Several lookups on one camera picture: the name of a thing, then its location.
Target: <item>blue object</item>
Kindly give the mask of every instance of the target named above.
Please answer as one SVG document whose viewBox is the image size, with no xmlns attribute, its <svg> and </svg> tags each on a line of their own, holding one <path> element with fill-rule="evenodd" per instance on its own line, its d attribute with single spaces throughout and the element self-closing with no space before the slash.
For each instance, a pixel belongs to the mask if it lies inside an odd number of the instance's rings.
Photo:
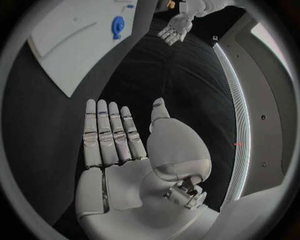
<svg viewBox="0 0 300 240">
<path fill-rule="evenodd" d="M 120 39 L 120 32 L 124 29 L 125 22 L 122 16 L 116 16 L 112 21 L 111 30 L 113 33 L 113 39 Z"/>
</svg>

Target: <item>blue clip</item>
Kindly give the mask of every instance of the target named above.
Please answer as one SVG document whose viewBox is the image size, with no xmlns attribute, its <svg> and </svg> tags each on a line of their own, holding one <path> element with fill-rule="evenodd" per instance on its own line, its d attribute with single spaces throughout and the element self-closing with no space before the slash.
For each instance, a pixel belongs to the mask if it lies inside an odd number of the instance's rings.
<svg viewBox="0 0 300 240">
<path fill-rule="evenodd" d="M 120 32 L 124 29 L 124 26 L 125 26 L 125 22 L 124 22 L 123 17 L 116 16 L 114 18 L 114 20 L 112 21 L 112 26 L 111 26 L 114 40 L 121 38 Z"/>
</svg>

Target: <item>black floor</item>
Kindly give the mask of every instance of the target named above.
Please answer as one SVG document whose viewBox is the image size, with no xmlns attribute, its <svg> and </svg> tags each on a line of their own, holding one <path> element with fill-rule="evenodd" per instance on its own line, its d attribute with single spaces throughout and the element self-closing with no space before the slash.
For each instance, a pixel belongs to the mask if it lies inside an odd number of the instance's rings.
<svg viewBox="0 0 300 240">
<path fill-rule="evenodd" d="M 201 186 L 205 203 L 219 211 L 230 182 L 236 119 L 230 89 L 213 49 L 189 34 L 169 47 L 157 37 L 166 22 L 154 19 L 149 33 L 117 68 L 100 99 L 128 106 L 141 139 L 149 136 L 152 103 L 163 97 L 170 116 L 192 127 L 206 143 L 212 172 Z M 81 148 L 77 176 L 84 170 Z M 70 239 L 85 239 L 72 204 L 54 226 Z"/>
</svg>

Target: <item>dark fabric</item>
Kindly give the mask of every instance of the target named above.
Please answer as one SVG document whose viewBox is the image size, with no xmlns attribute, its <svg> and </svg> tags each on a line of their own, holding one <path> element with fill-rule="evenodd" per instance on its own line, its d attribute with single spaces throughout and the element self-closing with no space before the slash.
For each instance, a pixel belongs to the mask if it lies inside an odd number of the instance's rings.
<svg viewBox="0 0 300 240">
<path fill-rule="evenodd" d="M 27 44 L 15 60 L 2 110 L 5 152 L 25 197 L 50 224 L 74 198 L 86 101 L 99 97 L 124 56 L 147 33 L 156 4 L 138 2 L 132 35 L 94 66 L 71 98 L 45 74 Z"/>
<path fill-rule="evenodd" d="M 231 92 L 214 50 L 192 34 L 169 47 L 157 37 L 165 25 L 154 19 L 149 33 L 126 56 L 100 98 L 130 108 L 146 145 L 152 103 L 163 97 L 170 116 L 193 128 L 209 149 L 212 172 L 202 186 L 208 192 L 206 204 L 219 211 L 235 159 Z"/>
</svg>

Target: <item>white panel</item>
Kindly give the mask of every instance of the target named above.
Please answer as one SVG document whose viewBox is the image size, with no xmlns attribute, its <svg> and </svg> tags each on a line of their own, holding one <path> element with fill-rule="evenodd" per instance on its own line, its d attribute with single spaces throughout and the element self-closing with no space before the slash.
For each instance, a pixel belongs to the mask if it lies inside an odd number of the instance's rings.
<svg viewBox="0 0 300 240">
<path fill-rule="evenodd" d="M 137 0 L 64 0 L 36 26 L 28 43 L 41 67 L 70 97 L 91 68 L 132 34 L 136 5 Z M 117 16 L 125 25 L 114 40 Z"/>
</svg>

